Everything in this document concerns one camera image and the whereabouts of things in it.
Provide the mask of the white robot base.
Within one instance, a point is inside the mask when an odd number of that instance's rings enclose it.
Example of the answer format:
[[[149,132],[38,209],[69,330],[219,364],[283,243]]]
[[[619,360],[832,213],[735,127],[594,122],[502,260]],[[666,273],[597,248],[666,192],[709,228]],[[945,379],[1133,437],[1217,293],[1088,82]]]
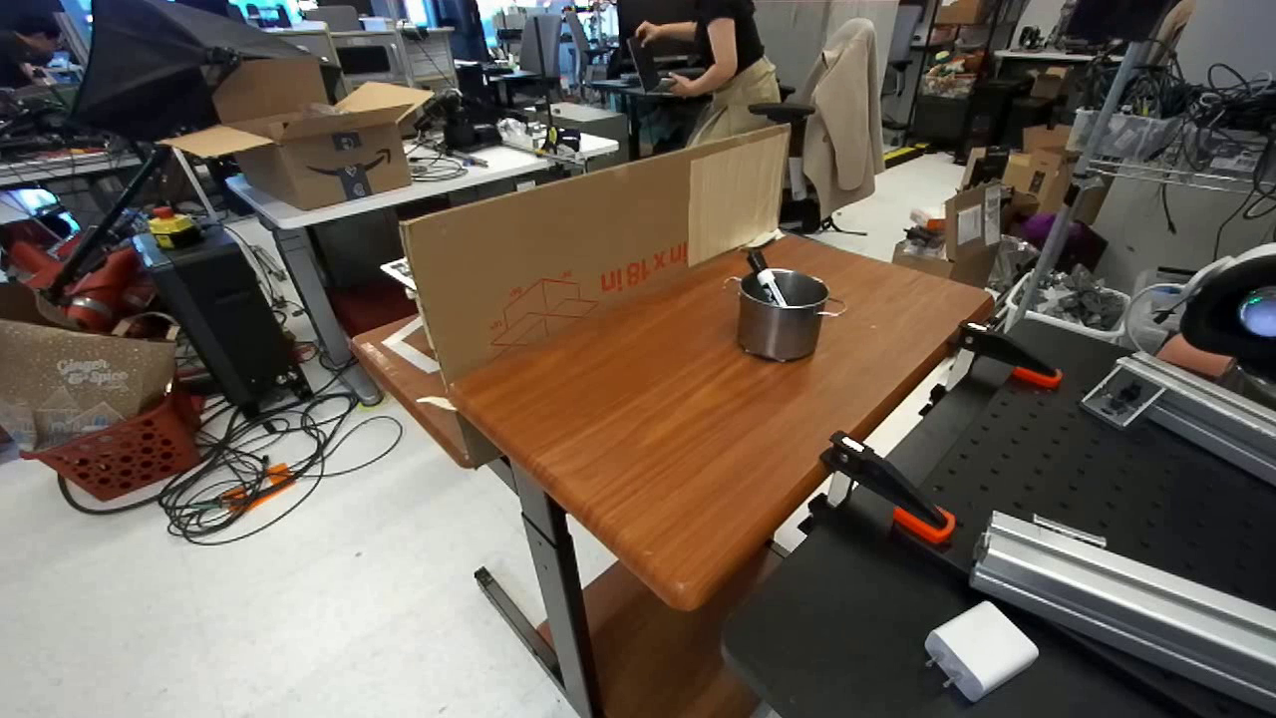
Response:
[[[1151,312],[1133,301],[1123,344],[1151,360],[1223,379],[1231,372],[1276,379],[1276,243],[1205,264],[1187,282],[1169,282],[1171,304]]]

